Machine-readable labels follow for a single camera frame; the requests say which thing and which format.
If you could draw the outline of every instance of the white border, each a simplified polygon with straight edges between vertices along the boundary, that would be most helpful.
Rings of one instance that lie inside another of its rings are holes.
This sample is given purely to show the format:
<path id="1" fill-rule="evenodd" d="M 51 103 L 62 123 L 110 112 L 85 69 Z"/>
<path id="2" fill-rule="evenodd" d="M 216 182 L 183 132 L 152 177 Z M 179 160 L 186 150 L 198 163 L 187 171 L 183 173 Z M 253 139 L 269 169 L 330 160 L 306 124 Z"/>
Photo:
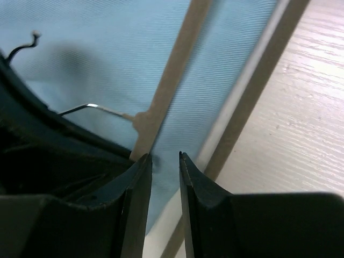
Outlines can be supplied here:
<path id="1" fill-rule="evenodd" d="M 276 8 L 272 13 L 261 38 L 257 42 L 257 45 L 246 62 L 241 75 L 234 85 L 225 104 L 221 108 L 219 116 L 214 123 L 208 138 L 205 140 L 195 162 L 201 171 L 204 171 L 206 165 L 210 161 L 210 158 L 214 153 L 217 144 L 219 143 L 220 138 L 223 135 L 224 130 L 289 2 L 290 0 L 279 0 L 277 2 Z M 142 256 L 143 258 L 160 258 L 181 216 L 181 197 L 180 189 L 178 189 L 177 193 L 175 193 L 172 199 L 167 203 L 158 220 L 146 236 Z"/>

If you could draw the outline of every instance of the light blue cloth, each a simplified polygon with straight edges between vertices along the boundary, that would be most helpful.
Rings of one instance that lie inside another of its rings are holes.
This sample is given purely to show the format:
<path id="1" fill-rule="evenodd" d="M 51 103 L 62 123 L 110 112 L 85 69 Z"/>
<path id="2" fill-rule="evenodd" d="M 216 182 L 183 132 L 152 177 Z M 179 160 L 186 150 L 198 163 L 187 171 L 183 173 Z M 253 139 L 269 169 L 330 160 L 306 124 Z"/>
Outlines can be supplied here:
<path id="1" fill-rule="evenodd" d="M 153 153 L 147 231 L 179 187 L 178 152 L 195 159 L 277 0 L 214 0 Z M 0 0 L 0 48 L 41 32 L 13 67 L 53 110 L 96 103 L 145 111 L 190 0 Z M 97 110 L 67 116 L 132 149 L 128 121 Z"/>

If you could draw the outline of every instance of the brown strip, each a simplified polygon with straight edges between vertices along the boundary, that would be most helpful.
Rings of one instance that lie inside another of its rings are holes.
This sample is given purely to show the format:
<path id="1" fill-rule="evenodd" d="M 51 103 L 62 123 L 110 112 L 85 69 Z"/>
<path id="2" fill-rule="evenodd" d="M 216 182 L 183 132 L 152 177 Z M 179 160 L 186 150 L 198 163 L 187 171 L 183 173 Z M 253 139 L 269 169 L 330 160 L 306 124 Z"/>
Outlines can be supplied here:
<path id="1" fill-rule="evenodd" d="M 308 3 L 309 0 L 290 0 L 286 7 L 204 171 L 210 179 L 215 181 L 220 174 Z M 180 219 L 160 258 L 176 256 L 184 240 L 183 230 L 182 219 Z"/>
<path id="2" fill-rule="evenodd" d="M 211 2 L 212 0 L 191 1 L 152 103 L 146 112 L 139 112 L 134 117 L 133 126 L 139 136 L 130 154 L 133 161 L 151 151 Z"/>

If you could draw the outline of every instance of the metal hook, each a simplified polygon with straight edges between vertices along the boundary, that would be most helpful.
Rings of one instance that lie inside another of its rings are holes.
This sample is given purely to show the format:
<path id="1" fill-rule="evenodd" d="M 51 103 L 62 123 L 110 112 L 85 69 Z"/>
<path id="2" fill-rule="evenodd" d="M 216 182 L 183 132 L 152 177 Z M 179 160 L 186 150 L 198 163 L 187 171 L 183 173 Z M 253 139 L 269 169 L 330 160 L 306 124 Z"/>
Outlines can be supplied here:
<path id="1" fill-rule="evenodd" d="M 23 48 L 33 48 L 35 46 L 37 46 L 38 44 L 38 38 L 41 36 L 41 34 L 38 32 L 38 31 L 33 31 L 32 33 L 32 37 L 33 37 L 33 41 L 31 44 L 26 44 L 26 45 L 22 45 L 22 46 L 19 46 L 19 47 L 16 47 L 15 49 L 13 49 L 11 51 L 11 53 L 9 54 L 9 56 L 6 58 L 6 62 L 9 64 L 13 57 L 20 51 L 22 50 Z"/>
<path id="2" fill-rule="evenodd" d="M 122 113 L 122 112 L 117 112 L 115 110 L 111 110 L 111 109 L 108 109 L 107 107 L 104 107 L 104 106 L 99 106 L 97 104 L 83 104 L 83 105 L 80 105 L 80 106 L 76 106 L 72 109 L 69 109 L 69 110 L 66 110 L 66 111 L 63 111 L 63 112 L 60 112 L 58 113 L 59 115 L 61 116 L 64 116 L 66 114 L 70 114 L 70 113 L 73 113 L 75 111 L 78 111 L 78 110 L 81 110 L 81 109 L 85 109 L 85 108 L 94 108 L 94 109 L 99 109 L 99 110 L 102 110 L 104 112 L 107 112 L 107 113 L 110 113 L 110 114 L 113 114 L 115 116 L 118 116 L 118 117 L 122 117 L 124 119 L 127 119 L 127 120 L 130 120 L 130 121 L 133 121 L 134 120 L 134 117 L 133 116 L 130 116 L 129 114 L 126 114 L 126 113 Z"/>

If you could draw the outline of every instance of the light wood grain surface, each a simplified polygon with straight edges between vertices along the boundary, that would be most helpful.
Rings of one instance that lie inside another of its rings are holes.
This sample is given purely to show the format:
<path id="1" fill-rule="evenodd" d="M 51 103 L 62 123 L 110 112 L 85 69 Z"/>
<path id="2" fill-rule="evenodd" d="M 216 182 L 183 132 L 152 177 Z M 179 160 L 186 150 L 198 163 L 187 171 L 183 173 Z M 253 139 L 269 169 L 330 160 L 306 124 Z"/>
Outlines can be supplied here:
<path id="1" fill-rule="evenodd" d="M 311 1 L 217 183 L 344 196 L 344 1 Z"/>

